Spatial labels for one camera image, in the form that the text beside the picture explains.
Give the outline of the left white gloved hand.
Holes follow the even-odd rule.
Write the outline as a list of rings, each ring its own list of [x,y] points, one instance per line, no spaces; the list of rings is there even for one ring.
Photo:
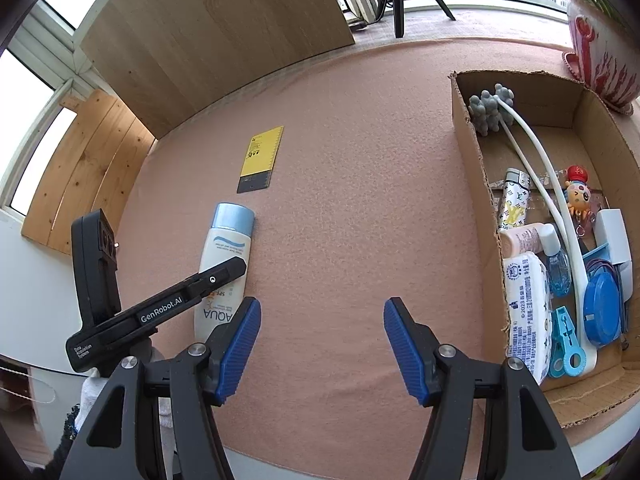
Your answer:
[[[152,370],[151,366],[156,362],[162,362],[163,359],[164,356],[157,348],[152,348],[150,360],[143,367],[146,382],[149,381],[148,374]],[[89,375],[82,383],[78,413],[75,415],[73,422],[74,429],[78,434],[106,383],[107,378],[103,377],[96,368],[90,370]],[[160,432],[162,435],[172,437],[174,435],[174,423],[172,422],[171,400],[167,396],[161,396],[158,401],[158,417],[160,418]]]

